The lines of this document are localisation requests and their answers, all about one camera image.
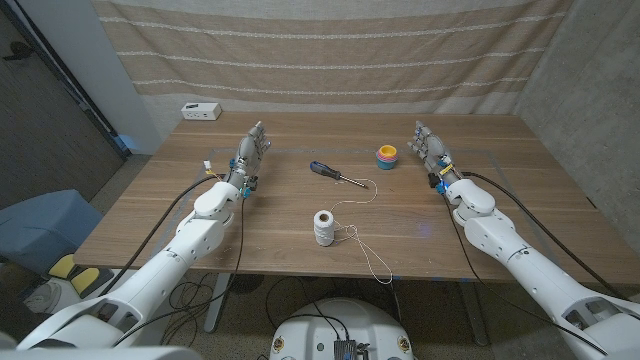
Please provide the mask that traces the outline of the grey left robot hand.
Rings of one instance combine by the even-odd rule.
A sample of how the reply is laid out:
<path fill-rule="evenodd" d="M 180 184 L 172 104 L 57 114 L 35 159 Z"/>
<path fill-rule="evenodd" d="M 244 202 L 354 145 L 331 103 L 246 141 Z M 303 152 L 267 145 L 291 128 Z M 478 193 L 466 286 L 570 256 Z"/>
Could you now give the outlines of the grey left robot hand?
<path fill-rule="evenodd" d="M 241 139 L 227 182 L 237 188 L 244 187 L 259 172 L 263 156 L 270 146 L 264 124 L 258 121 Z"/>

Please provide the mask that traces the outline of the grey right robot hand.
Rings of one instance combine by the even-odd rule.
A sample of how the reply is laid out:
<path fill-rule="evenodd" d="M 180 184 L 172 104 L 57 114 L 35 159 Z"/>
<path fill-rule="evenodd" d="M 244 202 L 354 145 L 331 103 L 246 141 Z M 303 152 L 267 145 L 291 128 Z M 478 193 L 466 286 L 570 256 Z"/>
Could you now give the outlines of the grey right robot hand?
<path fill-rule="evenodd" d="M 430 183 L 434 187 L 435 178 L 443 187 L 448 187 L 463 178 L 463 175 L 456 169 L 449 149 L 440 137 L 421 121 L 416 122 L 414 135 L 407 145 L 423 162 L 430 175 Z"/>

